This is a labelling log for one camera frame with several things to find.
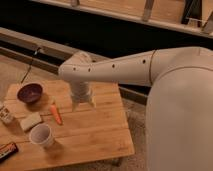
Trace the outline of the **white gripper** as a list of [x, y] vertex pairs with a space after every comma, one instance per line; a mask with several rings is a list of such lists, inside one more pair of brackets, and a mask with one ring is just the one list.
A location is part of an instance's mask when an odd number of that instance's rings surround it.
[[88, 82], [71, 82], [71, 98], [72, 98], [72, 112], [76, 110], [79, 103], [87, 102], [91, 107], [95, 108], [96, 104], [91, 97], [91, 89]]

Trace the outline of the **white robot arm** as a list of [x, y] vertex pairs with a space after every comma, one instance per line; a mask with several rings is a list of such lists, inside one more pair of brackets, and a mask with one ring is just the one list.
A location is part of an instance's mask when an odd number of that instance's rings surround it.
[[213, 50], [193, 46], [152, 50], [93, 63], [77, 52], [58, 69], [75, 103], [90, 82], [148, 86], [148, 171], [213, 171]]

